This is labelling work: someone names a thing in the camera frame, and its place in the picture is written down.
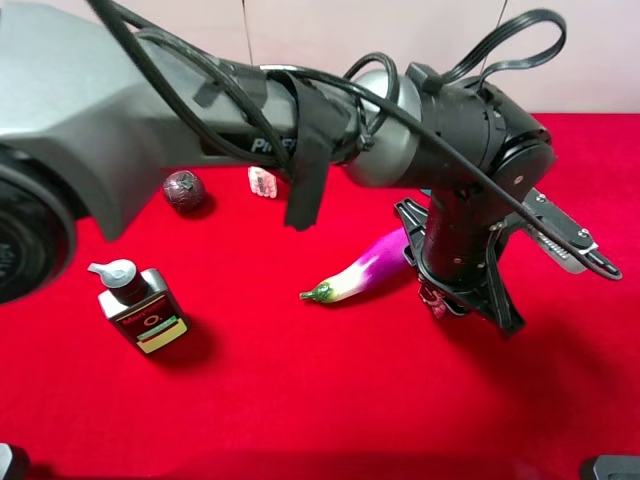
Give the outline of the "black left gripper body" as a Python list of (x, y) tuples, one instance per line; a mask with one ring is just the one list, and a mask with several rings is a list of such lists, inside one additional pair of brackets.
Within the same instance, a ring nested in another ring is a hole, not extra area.
[(395, 205), (409, 241), (404, 255), (427, 284), (511, 336), (524, 325), (498, 269), (506, 241), (520, 225), (514, 209), (487, 191), (467, 196), (434, 190), (427, 207), (406, 198)]

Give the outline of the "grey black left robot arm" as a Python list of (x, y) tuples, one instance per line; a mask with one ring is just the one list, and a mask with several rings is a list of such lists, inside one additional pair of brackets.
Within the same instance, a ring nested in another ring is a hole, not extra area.
[(523, 325), (497, 262), (507, 218), (549, 226), (525, 198), (554, 160), (548, 132), (472, 70), (540, 22), (525, 12), (445, 73), (399, 73), (374, 52), (343, 76), (219, 59), (113, 1), (95, 21), (49, 5), (1, 9), (1, 299), (52, 282), (90, 216), (119, 237), (182, 166), (247, 164), (290, 186), (285, 222), (317, 219), (328, 171), (357, 184), (429, 189), (414, 256), (424, 300)]

